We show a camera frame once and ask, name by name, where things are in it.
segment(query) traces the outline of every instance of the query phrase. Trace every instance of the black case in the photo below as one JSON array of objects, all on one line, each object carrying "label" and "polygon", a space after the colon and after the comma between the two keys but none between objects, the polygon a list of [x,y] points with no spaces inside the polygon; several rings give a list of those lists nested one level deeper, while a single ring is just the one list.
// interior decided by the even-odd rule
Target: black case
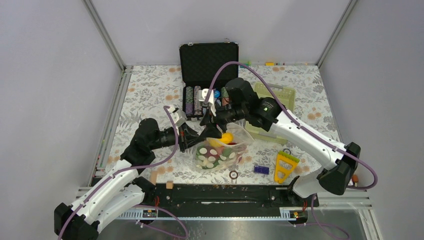
[{"label": "black case", "polygon": [[[186,87],[209,88],[218,69],[230,61],[239,61],[237,42],[188,43],[179,46],[182,81],[182,110],[186,110]],[[214,89],[221,91],[225,84],[239,77],[239,66],[227,66],[216,79]],[[188,120],[200,120],[203,115],[187,115]]]}]

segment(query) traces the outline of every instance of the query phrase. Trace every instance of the floral tablecloth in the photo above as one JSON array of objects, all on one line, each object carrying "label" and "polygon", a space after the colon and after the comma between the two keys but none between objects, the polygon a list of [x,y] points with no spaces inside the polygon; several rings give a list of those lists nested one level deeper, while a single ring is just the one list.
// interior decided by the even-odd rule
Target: floral tablecloth
[{"label": "floral tablecloth", "polygon": [[[339,140],[336,123],[330,110],[327,95],[317,66],[253,66],[267,83],[287,86],[296,90],[294,114],[302,121],[317,129],[327,137]],[[244,68],[239,69],[239,77],[254,83],[259,81]],[[126,92],[113,144],[109,153],[106,171],[112,169],[121,153],[129,145],[138,123],[143,118],[154,118],[159,128],[171,126],[164,105],[182,106],[184,83],[181,68],[177,65],[134,66]],[[199,133],[202,128],[198,121],[187,124]],[[247,148],[247,153],[238,165],[216,172],[201,172],[193,168],[193,156],[177,152],[167,163],[146,169],[141,175],[149,179],[151,171],[158,172],[157,182],[185,184],[276,184],[274,170],[277,152],[284,148],[291,150],[293,156],[300,159],[294,172],[285,183],[297,175],[306,175],[321,165],[308,153],[288,142],[281,145],[274,142],[256,140]],[[172,147],[154,150],[157,163],[167,157]],[[254,165],[269,167],[269,175],[254,173]],[[238,178],[232,180],[230,171],[236,170]]]}]

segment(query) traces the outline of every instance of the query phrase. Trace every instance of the green plastic bin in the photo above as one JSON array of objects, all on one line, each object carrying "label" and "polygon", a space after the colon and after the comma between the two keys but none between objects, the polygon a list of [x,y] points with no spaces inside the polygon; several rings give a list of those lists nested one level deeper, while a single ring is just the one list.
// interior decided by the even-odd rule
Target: green plastic bin
[{"label": "green plastic bin", "polygon": [[[290,111],[295,110],[295,96],[296,96],[296,90],[294,90],[291,87],[283,87],[275,84],[268,84],[271,87],[271,90],[274,92],[274,94],[277,96],[277,98],[280,100],[280,102]],[[268,89],[265,87],[265,85],[262,82],[256,82],[253,89],[259,98],[266,98],[270,97],[273,98],[271,93],[268,91]],[[261,139],[269,142],[275,142],[279,144],[286,144],[287,140],[277,136],[275,134],[269,133],[262,128],[258,128],[255,126],[250,125],[248,122],[246,122],[245,129],[250,133],[250,135],[254,139]]]}]

